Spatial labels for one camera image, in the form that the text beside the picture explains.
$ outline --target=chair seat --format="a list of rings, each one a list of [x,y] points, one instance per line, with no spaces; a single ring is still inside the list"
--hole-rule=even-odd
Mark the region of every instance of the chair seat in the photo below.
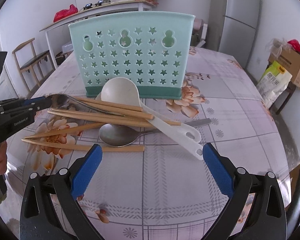
[[[29,60],[27,63],[25,63],[21,68],[20,70],[23,70],[25,68],[28,68],[29,66],[31,66],[33,63],[35,63],[36,61],[42,59],[43,57],[45,57],[46,55],[49,54],[49,51],[45,51],[45,52],[42,52],[40,53],[39,55],[33,57],[31,60]]]

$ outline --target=cardboard box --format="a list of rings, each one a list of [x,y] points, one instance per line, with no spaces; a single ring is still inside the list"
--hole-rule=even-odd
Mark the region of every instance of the cardboard box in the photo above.
[[[280,63],[292,75],[291,82],[300,88],[300,54],[293,49],[290,51],[282,49],[282,53],[277,59],[273,54],[270,54],[269,62],[274,61]]]

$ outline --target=pink object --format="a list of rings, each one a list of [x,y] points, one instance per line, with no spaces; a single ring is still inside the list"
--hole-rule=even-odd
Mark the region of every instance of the pink object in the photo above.
[[[288,41],[288,43],[293,47],[293,49],[297,52],[300,52],[300,43],[297,40]]]
[[[78,8],[76,6],[74,6],[73,4],[71,4],[69,10],[64,9],[64,10],[57,12],[56,15],[54,16],[53,22],[55,23],[63,18],[66,18],[72,14],[77,13],[77,12],[78,12]]]

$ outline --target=refrigerator door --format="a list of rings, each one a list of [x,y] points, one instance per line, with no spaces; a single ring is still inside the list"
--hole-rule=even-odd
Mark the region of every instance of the refrigerator door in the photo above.
[[[245,68],[252,49],[256,30],[246,24],[225,17],[219,52],[234,56]]]
[[[227,0],[226,16],[257,28],[260,0]]]

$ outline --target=silver refrigerator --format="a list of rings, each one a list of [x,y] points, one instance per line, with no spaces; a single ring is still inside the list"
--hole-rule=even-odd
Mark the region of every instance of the silver refrigerator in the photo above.
[[[260,0],[211,0],[206,48],[234,56],[245,68],[259,10]]]

